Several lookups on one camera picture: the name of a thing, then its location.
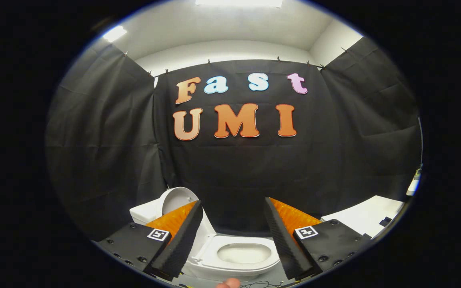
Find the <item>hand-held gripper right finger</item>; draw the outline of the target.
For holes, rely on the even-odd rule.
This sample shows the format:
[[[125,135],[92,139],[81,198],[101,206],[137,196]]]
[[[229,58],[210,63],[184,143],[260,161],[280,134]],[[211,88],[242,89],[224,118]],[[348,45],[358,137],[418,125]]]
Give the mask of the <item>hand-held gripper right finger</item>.
[[[301,280],[338,266],[372,239],[342,221],[318,220],[271,197],[265,198],[264,217],[288,279]]]

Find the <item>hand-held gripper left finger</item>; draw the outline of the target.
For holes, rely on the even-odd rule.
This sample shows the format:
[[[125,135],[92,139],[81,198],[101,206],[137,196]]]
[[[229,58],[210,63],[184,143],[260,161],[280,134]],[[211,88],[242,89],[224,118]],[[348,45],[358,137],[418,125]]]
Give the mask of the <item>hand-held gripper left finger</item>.
[[[129,223],[96,244],[141,273],[172,281],[181,274],[202,217],[196,200],[147,225]]]

